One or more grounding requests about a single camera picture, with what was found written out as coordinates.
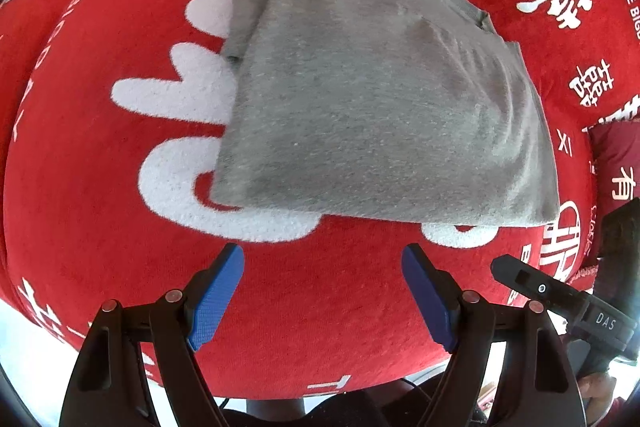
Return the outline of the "person's right hand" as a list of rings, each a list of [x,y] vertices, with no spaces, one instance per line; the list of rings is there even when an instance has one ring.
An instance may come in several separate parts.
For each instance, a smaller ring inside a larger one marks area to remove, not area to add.
[[[595,373],[582,377],[578,389],[587,401],[585,415],[588,426],[596,425],[612,407],[616,378],[609,373]]]

